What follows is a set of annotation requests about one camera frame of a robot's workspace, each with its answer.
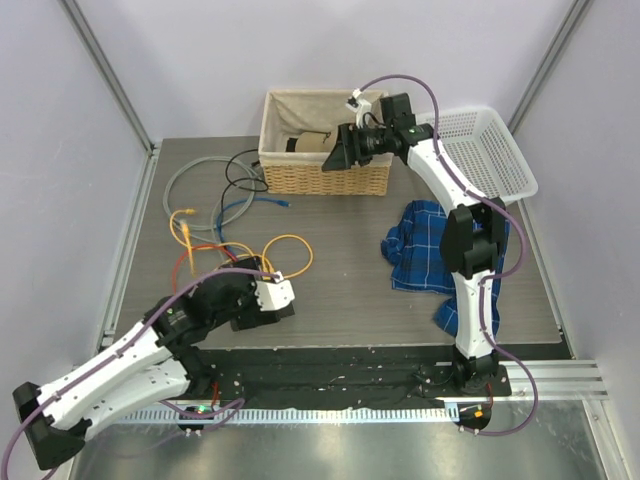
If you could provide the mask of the beige shoe in basket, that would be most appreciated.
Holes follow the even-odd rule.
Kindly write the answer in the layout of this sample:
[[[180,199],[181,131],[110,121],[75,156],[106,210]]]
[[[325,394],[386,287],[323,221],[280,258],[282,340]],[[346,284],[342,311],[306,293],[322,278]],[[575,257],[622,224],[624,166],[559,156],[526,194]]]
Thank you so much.
[[[336,132],[302,132],[289,137],[285,151],[288,153],[329,153],[336,144]]]

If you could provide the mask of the wicker basket with liner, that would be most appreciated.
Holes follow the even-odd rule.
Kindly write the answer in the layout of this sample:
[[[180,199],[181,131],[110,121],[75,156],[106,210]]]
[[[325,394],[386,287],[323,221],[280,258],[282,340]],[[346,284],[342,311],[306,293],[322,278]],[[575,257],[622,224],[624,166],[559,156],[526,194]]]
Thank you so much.
[[[331,132],[353,123],[346,106],[349,89],[275,89],[266,94],[258,157],[269,191],[277,194],[384,196],[392,163],[377,155],[364,166],[323,172],[329,153],[288,153],[289,137],[302,132]]]

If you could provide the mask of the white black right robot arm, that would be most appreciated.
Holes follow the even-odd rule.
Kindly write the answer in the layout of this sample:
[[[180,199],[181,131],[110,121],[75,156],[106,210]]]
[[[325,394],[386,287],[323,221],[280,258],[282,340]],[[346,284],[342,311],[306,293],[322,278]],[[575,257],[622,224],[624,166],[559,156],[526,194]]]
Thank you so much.
[[[354,90],[346,106],[355,118],[338,126],[322,169],[364,167],[376,156],[392,154],[434,194],[447,216],[439,251],[453,276],[458,311],[451,380],[460,393],[475,394],[498,374],[491,290],[506,241],[504,204],[500,199],[495,208],[484,204],[484,194],[447,155],[438,124],[418,123],[407,94],[380,98],[382,121],[376,126],[366,123],[372,105],[362,91]]]

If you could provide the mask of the blue plaid shirt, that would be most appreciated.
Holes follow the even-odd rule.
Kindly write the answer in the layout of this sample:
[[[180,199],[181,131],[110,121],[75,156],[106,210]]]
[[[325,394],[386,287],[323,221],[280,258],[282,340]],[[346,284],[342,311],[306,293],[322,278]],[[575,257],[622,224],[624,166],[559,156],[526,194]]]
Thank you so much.
[[[392,289],[446,297],[432,319],[443,332],[456,336],[458,308],[454,279],[440,254],[446,223],[447,215],[438,203],[414,200],[405,207],[399,223],[381,240],[380,250],[391,265]]]

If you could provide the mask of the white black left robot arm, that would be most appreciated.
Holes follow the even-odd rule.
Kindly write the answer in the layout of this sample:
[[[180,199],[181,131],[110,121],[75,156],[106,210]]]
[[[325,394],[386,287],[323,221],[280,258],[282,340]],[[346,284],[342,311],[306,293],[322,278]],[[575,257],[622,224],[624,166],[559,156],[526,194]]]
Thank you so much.
[[[26,382],[13,393],[20,425],[1,462],[26,437],[47,475],[77,455],[86,442],[120,418],[155,402],[205,397],[216,377],[197,343],[234,321],[256,328],[288,309],[291,282],[279,273],[222,268],[161,299],[126,334],[61,378]]]

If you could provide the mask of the white plastic perforated basket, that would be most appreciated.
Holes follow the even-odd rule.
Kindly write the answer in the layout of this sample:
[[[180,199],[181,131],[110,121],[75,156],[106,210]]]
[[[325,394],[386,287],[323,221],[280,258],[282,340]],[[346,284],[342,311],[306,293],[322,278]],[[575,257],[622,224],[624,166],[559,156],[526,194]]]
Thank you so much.
[[[449,158],[471,183],[507,205],[534,196],[538,183],[515,139],[491,107],[420,113],[418,123],[437,124]]]

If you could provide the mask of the yellow ethernet cable long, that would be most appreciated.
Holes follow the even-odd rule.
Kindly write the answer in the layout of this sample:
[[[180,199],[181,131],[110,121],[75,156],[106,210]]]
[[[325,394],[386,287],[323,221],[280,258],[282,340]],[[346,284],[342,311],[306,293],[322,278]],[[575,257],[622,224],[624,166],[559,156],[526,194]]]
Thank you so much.
[[[183,248],[183,252],[177,258],[171,270],[170,280],[173,290],[177,289],[180,274],[185,266],[188,267],[188,272],[191,275],[184,237],[180,230],[180,222],[185,221],[187,223],[187,219],[196,213],[197,211],[194,208],[183,208],[174,210],[169,215],[169,233]],[[221,228],[217,227],[217,221],[214,221],[215,240],[213,241],[197,241],[191,228],[190,232],[197,274],[202,273],[203,270],[198,268],[196,255],[204,252],[214,252],[221,257],[219,263],[213,266],[214,270],[230,265],[236,260],[257,256],[261,259],[262,265],[267,266],[267,271],[269,272],[275,272],[285,266],[283,275],[286,278],[295,278],[306,273],[315,260],[312,245],[303,237],[295,234],[277,235],[259,248],[253,248],[241,242],[221,241]]]

